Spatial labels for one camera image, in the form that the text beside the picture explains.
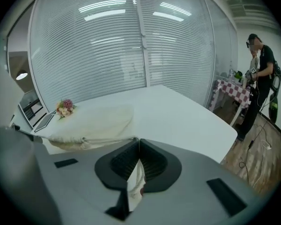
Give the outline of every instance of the pink flower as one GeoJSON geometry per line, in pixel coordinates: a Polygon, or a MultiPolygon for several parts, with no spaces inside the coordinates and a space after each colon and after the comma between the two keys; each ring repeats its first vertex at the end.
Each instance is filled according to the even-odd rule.
{"type": "Polygon", "coordinates": [[[73,107],[73,102],[70,99],[63,101],[63,105],[66,109],[70,110],[73,107]]]}

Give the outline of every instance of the glass wall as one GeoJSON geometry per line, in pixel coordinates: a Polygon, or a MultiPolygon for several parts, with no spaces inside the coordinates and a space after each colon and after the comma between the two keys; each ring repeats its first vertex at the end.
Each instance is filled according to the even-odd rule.
{"type": "Polygon", "coordinates": [[[44,105],[52,111],[61,99],[159,84],[206,105],[214,74],[232,66],[233,53],[229,35],[218,39],[229,34],[229,21],[219,8],[210,16],[213,3],[37,0],[30,56],[44,105]]]}

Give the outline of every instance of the black pants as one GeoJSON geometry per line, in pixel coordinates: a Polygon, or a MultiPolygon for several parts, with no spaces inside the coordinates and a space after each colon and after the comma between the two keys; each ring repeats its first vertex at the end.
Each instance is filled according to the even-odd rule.
{"type": "Polygon", "coordinates": [[[242,125],[240,126],[240,133],[243,136],[246,136],[246,134],[250,131],[251,127],[254,124],[254,121],[257,117],[258,112],[260,111],[265,99],[268,96],[268,93],[270,91],[269,87],[259,87],[259,90],[257,91],[257,95],[253,97],[253,100],[251,101],[251,104],[248,108],[247,114],[244,118],[244,121],[242,125]]]}

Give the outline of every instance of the flower bouquet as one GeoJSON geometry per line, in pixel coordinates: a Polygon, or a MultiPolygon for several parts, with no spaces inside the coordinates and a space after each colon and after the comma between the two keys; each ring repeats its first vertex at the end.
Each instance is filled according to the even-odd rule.
{"type": "Polygon", "coordinates": [[[70,99],[61,100],[56,104],[56,112],[62,119],[64,117],[70,116],[73,113],[75,107],[76,106],[70,99]]]}

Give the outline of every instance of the white table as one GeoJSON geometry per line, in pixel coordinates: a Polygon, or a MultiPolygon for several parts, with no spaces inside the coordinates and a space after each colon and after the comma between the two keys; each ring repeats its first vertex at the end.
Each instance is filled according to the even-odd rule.
{"type": "MultiPolygon", "coordinates": [[[[138,138],[155,140],[204,154],[221,162],[236,139],[236,131],[208,109],[162,85],[128,90],[77,103],[79,107],[110,105],[134,107],[134,129],[138,138]]],[[[58,117],[35,135],[50,136],[58,117]]],[[[49,153],[63,150],[45,144],[49,153]]]]}

